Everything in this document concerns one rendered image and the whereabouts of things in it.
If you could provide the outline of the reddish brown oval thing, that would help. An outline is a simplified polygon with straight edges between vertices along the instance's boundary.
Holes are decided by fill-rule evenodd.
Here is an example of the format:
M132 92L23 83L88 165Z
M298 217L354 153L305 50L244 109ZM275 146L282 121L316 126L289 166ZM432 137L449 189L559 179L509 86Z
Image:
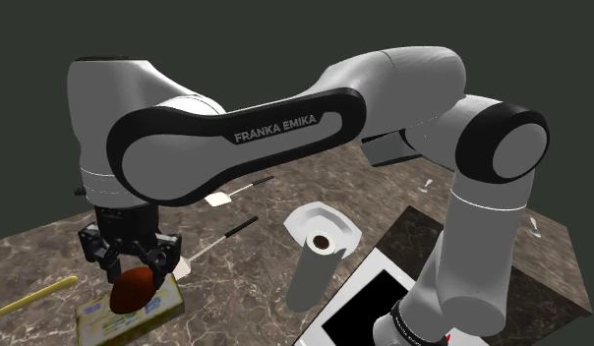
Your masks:
M155 292L152 271L145 266L131 268L115 280L110 293L110 310L116 315L136 312L149 302Z

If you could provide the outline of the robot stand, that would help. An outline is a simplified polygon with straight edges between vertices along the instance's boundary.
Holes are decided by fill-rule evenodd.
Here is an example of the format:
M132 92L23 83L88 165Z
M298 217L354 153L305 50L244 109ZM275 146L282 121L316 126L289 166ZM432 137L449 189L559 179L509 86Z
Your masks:
M536 219L541 238L530 233ZM376 247L391 254L428 257L443 226L408 206ZM532 210L517 231L507 297L505 329L484 341L490 346L534 346L592 308L567 228Z

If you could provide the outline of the yellow butter box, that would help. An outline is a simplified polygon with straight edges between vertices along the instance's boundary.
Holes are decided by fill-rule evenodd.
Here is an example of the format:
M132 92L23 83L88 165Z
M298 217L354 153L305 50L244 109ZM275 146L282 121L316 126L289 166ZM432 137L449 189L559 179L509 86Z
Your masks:
M126 346L185 312L173 274L167 274L152 299L136 312L116 315L110 294L75 309L78 346Z

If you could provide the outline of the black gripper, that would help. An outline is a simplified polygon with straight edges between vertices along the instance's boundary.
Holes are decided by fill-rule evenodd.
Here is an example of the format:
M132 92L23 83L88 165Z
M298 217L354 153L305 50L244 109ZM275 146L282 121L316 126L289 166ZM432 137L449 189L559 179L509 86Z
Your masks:
M159 288L180 260L182 236L157 233L158 206L152 203L125 208L96 206L94 211L97 224L92 222L78 232L86 260L97 262L106 272L107 281L114 283L121 274L120 260L104 240L110 244L116 239L125 244L134 241L133 250L151 270L153 285Z

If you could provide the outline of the yellow wooden stick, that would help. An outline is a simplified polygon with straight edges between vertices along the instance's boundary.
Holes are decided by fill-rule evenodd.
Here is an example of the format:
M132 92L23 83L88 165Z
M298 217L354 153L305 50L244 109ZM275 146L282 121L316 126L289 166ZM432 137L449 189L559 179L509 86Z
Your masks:
M71 275L36 292L33 292L25 296L24 298L1 308L0 317L11 314L60 290L68 289L72 287L77 281L78 277L75 275Z

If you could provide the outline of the white paper towel roll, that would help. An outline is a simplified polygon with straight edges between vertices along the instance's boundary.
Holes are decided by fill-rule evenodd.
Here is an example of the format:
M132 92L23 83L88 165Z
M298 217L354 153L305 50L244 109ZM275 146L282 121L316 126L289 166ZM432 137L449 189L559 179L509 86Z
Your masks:
M305 313L320 302L344 253L327 232L307 235L285 297L292 312Z

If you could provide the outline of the white angular plate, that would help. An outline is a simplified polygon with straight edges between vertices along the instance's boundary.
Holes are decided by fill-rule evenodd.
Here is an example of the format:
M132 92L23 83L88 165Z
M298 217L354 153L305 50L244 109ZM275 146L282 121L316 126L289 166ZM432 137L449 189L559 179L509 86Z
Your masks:
M303 246L312 231L324 231L344 249L343 258L358 247L362 231L346 215L323 202L310 202L294 209L284 220L284 227L299 245Z

